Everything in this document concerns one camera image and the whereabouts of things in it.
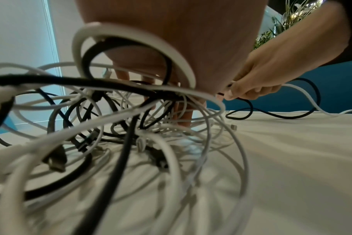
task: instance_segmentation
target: white table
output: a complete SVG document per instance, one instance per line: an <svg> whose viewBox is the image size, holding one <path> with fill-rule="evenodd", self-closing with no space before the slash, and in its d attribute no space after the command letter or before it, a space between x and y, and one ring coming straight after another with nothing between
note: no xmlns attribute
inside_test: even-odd
<svg viewBox="0 0 352 235"><path fill-rule="evenodd" d="M238 126L236 134L248 153L253 174L255 207L244 235L352 235L352 115L328 118L313 114L300 120L278 120L254 113L248 120L227 122ZM1 136L12 139L7 133ZM181 141L176 152L186 170L199 149ZM240 187L240 166L232 164L234 160L241 163L235 145L208 155L197 186L181 204L183 210L171 234L207 234L203 231L214 230L225 221ZM70 233L114 163L115 158L79 190L48 209L45 223L39 226L47 225L50 234ZM28 188L52 178L33 181ZM147 164L146 157L131 155L115 203L97 234L146 234L168 198L168 183L168 174Z"/></svg>

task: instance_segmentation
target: table surface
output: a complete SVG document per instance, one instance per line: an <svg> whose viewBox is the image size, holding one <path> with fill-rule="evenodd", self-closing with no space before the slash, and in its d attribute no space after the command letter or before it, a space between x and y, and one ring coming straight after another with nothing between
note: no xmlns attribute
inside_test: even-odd
<svg viewBox="0 0 352 235"><path fill-rule="evenodd" d="M227 120L250 163L254 208L244 235L352 235L352 115L330 118L316 113L300 120L279 120L254 113ZM21 138L2 134L17 143ZM187 172L200 148L187 141L173 145ZM69 234L100 192L116 156L96 176L36 217L46 234ZM196 186L180 204L170 234L210 234L237 202L241 159L233 144L212 150ZM31 180L36 188L59 174ZM120 187L97 234L147 234L169 196L170 177L132 154Z"/></svg>

